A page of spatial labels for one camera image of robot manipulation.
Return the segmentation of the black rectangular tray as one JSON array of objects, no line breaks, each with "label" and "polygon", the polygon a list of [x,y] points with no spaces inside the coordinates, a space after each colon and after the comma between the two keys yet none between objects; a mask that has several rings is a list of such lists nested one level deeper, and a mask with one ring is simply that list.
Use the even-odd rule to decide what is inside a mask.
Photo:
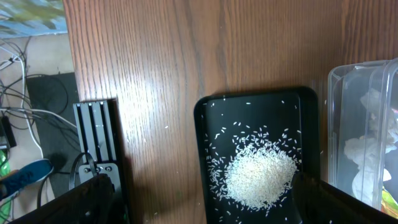
[{"label": "black rectangular tray", "polygon": [[292,191],[270,209],[225,198],[225,172],[245,147],[275,146],[297,170],[320,176],[318,99],[307,87],[206,96],[193,110],[208,223],[301,223]]}]

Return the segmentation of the green yellow snack wrapper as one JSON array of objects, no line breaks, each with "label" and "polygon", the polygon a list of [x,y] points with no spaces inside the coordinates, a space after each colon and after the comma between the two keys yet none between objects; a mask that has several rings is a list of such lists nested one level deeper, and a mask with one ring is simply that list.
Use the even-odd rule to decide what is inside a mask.
[{"label": "green yellow snack wrapper", "polygon": [[398,219],[398,204],[384,187],[382,188],[381,211]]}]

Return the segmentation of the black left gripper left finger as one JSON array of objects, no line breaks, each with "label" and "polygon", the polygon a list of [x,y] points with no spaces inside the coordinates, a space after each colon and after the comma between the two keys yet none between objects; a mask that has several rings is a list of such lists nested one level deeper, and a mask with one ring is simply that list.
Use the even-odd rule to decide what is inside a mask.
[{"label": "black left gripper left finger", "polygon": [[99,174],[10,224],[106,223],[114,188]]}]

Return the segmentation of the white rice pile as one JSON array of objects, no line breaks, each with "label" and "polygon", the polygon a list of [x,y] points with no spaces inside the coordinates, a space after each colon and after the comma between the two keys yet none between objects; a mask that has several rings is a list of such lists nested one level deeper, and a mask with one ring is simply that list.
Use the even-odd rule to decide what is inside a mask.
[{"label": "white rice pile", "polygon": [[225,198],[248,208],[270,209],[299,172],[296,161],[275,146],[245,147],[225,172]]}]

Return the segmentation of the white tissue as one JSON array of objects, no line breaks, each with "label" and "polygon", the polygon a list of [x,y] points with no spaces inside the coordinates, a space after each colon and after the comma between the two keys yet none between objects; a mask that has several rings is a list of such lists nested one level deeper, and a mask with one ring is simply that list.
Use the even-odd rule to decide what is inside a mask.
[{"label": "white tissue", "polygon": [[[375,89],[370,89],[360,98],[361,104],[370,112],[368,128],[372,134],[379,131],[378,117],[376,111],[380,106],[381,93]],[[387,137],[385,152],[389,153],[397,149],[397,111],[391,109],[387,124]],[[358,165],[358,173],[352,182],[352,191],[356,199],[367,205],[373,204],[374,175],[376,166],[379,164],[377,156],[380,149],[377,147],[376,138],[351,138],[345,142],[344,154],[348,159]]]}]

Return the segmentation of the clear plastic bin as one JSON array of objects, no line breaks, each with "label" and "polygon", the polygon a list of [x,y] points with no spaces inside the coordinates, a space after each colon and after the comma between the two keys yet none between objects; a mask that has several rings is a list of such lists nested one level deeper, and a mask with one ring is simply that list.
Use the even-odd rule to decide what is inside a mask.
[{"label": "clear plastic bin", "polygon": [[[370,89],[381,93],[376,111],[379,131],[368,128],[370,112],[360,98]],[[397,149],[385,152],[387,124],[391,109],[397,111],[397,59],[363,62],[334,68],[328,75],[328,182],[354,197],[352,182],[358,165],[344,154],[351,138],[374,137],[380,153],[374,175],[373,204],[381,211],[382,188],[397,202]]]}]

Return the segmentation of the black floor mat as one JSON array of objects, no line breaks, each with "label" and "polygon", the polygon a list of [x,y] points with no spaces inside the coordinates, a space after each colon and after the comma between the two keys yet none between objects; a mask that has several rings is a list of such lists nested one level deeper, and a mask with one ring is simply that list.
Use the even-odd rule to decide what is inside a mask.
[{"label": "black floor mat", "polygon": [[[29,77],[27,90],[34,109],[52,111],[75,123],[73,104],[79,97],[74,73]],[[68,191],[70,170],[80,153],[77,130],[47,113],[37,113],[34,121],[44,157],[55,167],[50,184],[54,196],[59,197]]]}]

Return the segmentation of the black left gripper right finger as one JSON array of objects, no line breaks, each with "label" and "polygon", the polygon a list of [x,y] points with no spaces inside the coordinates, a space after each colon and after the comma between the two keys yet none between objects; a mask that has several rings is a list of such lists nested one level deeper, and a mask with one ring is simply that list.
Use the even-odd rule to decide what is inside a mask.
[{"label": "black left gripper right finger", "polygon": [[397,223],[396,218],[304,172],[294,175],[292,198],[304,223]]}]

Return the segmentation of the blue shoe on floor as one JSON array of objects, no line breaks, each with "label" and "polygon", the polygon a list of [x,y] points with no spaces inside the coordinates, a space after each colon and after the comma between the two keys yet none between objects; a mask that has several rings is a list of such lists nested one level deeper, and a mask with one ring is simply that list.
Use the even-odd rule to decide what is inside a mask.
[{"label": "blue shoe on floor", "polygon": [[15,195],[28,185],[44,180],[53,170],[54,166],[48,159],[39,159],[12,171],[1,178],[1,200]]}]

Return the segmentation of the colourful fabric on floor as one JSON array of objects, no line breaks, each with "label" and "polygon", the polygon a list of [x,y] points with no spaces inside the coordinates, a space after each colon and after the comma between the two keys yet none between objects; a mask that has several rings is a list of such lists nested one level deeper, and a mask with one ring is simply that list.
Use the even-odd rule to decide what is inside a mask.
[{"label": "colourful fabric on floor", "polygon": [[1,0],[0,8],[2,39],[67,32],[62,0]]}]

